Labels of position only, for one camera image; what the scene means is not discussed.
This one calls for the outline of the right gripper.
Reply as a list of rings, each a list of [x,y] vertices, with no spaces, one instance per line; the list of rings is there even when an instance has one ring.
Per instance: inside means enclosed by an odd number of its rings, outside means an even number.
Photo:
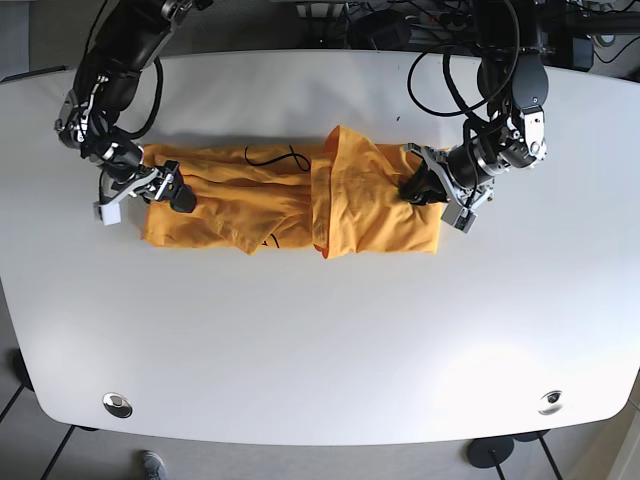
[[[86,140],[82,146],[82,153],[101,170],[96,210],[119,210],[128,196],[167,202],[177,213],[195,210],[196,195],[184,183],[178,161],[146,165],[143,149],[129,139]]]

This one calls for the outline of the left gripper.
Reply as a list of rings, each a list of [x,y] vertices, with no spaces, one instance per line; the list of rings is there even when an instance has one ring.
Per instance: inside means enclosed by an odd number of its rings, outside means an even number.
[[[420,166],[399,187],[399,196],[412,205],[457,203],[473,209],[492,196],[493,179],[514,169],[530,169],[547,154],[544,110],[534,106],[514,109],[494,119],[496,127],[476,136],[463,125],[463,143],[451,150],[407,144]]]

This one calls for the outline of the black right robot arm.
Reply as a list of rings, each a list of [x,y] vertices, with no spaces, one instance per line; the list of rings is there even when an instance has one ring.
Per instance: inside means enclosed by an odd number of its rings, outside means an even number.
[[[72,88],[54,129],[59,141],[100,171],[97,208],[103,222],[115,218],[120,202],[140,197],[166,202],[178,213],[194,211],[197,200],[175,160],[147,166],[138,139],[157,117],[164,86],[159,54],[192,8],[206,1],[120,1],[99,12],[91,27]],[[134,132],[118,127],[132,103],[143,70],[156,71],[154,101],[144,125]]]

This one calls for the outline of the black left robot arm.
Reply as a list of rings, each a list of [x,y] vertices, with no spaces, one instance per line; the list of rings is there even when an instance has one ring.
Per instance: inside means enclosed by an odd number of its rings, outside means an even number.
[[[543,105],[549,80],[535,2],[474,1],[471,14],[475,40],[442,46],[443,77],[456,105],[446,115],[464,117],[463,140],[449,151],[411,146],[421,164],[399,195],[414,205],[459,204],[471,210],[490,193],[495,177],[532,168],[546,157]],[[481,99],[473,105],[453,80],[457,47],[480,60],[476,81]]]

